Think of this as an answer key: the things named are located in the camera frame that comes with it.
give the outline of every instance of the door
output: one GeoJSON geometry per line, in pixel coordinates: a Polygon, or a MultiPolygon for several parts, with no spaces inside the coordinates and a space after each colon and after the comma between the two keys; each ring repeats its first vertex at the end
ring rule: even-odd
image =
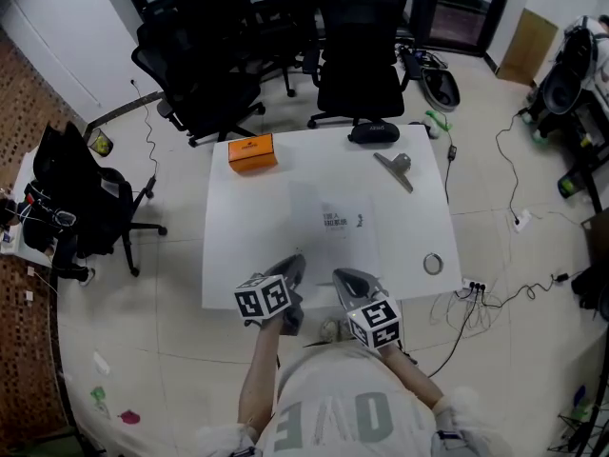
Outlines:
{"type": "Polygon", "coordinates": [[[484,55],[507,0],[419,0],[417,47],[484,55]]]}

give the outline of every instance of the power strip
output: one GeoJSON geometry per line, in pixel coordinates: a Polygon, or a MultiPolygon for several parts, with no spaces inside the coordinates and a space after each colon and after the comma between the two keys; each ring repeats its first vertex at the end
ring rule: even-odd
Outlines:
{"type": "Polygon", "coordinates": [[[484,293],[488,294],[488,291],[487,291],[487,289],[489,289],[488,284],[479,279],[463,278],[462,285],[463,285],[463,291],[464,291],[464,294],[460,295],[462,300],[466,300],[467,298],[474,299],[476,297],[476,285],[478,285],[478,294],[482,293],[481,286],[484,286],[484,293]]]}

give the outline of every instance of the tile floor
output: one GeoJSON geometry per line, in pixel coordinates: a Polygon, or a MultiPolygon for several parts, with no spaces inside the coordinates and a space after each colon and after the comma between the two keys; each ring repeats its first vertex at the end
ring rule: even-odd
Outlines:
{"type": "MultiPolygon", "coordinates": [[[[495,134],[521,108],[527,88],[497,80],[482,60],[444,58],[462,95],[461,105],[449,114],[458,152],[448,181],[462,275],[486,281],[504,300],[523,283],[547,284],[550,274],[586,268],[581,229],[556,212],[581,221],[592,208],[585,195],[570,201],[560,197],[556,181],[568,158],[559,148],[536,146],[520,120],[501,137],[521,180],[514,209],[529,208],[542,219],[533,219],[522,234],[508,227],[514,177],[500,157],[495,134]]],[[[266,115],[252,116],[243,127],[256,132],[305,129],[308,116],[317,111],[317,90],[298,72],[290,78],[298,95],[285,96],[281,76],[266,81],[261,96],[266,115]]],[[[416,83],[404,99],[406,113],[394,122],[423,119],[429,107],[416,83]]],[[[138,109],[103,126],[115,149],[102,162],[123,172],[135,190],[153,171],[144,116],[144,109],[138,109]]],[[[244,328],[235,312],[200,308],[213,141],[192,149],[154,106],[150,123],[160,163],[158,183],[155,197],[136,218],[160,221],[169,234],[135,237],[134,254],[142,270],[137,280],[117,246],[113,256],[88,260],[97,276],[87,288],[60,283],[61,352],[74,413],[111,455],[190,456],[196,454],[198,427],[235,420],[256,330],[244,328]],[[108,362],[109,375],[95,369],[95,351],[108,362]],[[106,391],[109,416],[93,407],[89,393],[96,386],[106,391]],[[117,415],[127,409],[141,415],[140,424],[122,422],[117,415]]],[[[448,137],[432,145],[443,178],[448,137]]],[[[404,343],[422,370],[434,370],[448,355],[457,337],[450,325],[458,328],[465,310],[465,303],[450,294],[403,303],[404,343]]],[[[315,341],[319,322],[331,311],[308,312],[302,336],[283,340],[280,356],[315,341]]],[[[560,427],[556,414],[580,384],[594,385],[605,325],[579,309],[568,286],[538,291],[534,301],[522,293],[502,310],[488,313],[490,329],[486,315],[481,313],[478,324],[465,330],[436,381],[444,390],[474,388],[515,455],[542,455],[560,427]]]]}

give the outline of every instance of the white table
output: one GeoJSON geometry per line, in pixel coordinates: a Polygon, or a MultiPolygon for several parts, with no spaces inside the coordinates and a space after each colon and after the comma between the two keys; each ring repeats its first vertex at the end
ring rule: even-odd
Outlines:
{"type": "MultiPolygon", "coordinates": [[[[462,285],[459,255],[442,178],[423,126],[400,126],[400,139],[359,146],[351,127],[301,130],[273,136],[279,164],[240,175],[228,165],[227,142],[213,151],[203,255],[203,308],[236,308],[232,290],[295,251],[290,238],[288,184],[314,185],[321,194],[369,194],[379,241],[381,283],[396,299],[452,291],[462,285]],[[373,157],[405,152],[413,193],[373,157]],[[430,252],[442,258],[441,273],[423,269],[430,252]]],[[[340,304],[332,285],[306,282],[298,289],[304,308],[340,304]]]]}
{"type": "MultiPolygon", "coordinates": [[[[17,203],[24,201],[24,190],[26,189],[28,183],[32,179],[35,179],[34,157],[36,156],[37,151],[38,148],[35,148],[34,150],[27,152],[21,161],[21,168],[19,168],[19,174],[17,174],[15,187],[12,189],[14,199],[17,203]]],[[[21,257],[22,259],[31,261],[32,263],[50,268],[49,258],[45,254],[39,250],[36,250],[35,248],[26,246],[26,243],[23,240],[21,224],[10,228],[10,238],[12,241],[9,245],[5,245],[3,243],[0,246],[0,254],[16,255],[17,257],[21,257]]]]}

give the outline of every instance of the electrical outlet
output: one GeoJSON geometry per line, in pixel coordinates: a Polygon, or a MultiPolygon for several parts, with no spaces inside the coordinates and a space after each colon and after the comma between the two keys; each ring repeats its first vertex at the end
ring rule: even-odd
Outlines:
{"type": "Polygon", "coordinates": [[[528,209],[524,209],[522,213],[518,216],[518,223],[516,223],[516,219],[514,220],[513,225],[516,233],[521,233],[522,230],[527,226],[531,218],[533,218],[531,212],[528,209]]]}
{"type": "Polygon", "coordinates": [[[470,290],[471,290],[471,294],[467,297],[474,298],[476,296],[476,288],[472,289],[472,283],[474,284],[473,285],[474,287],[476,285],[479,285],[479,286],[484,285],[484,293],[488,293],[488,290],[490,289],[488,283],[486,283],[480,279],[463,278],[463,291],[462,291],[462,293],[460,293],[460,296],[462,299],[465,299],[465,298],[463,298],[463,296],[465,296],[467,293],[469,293],[470,290]]]}

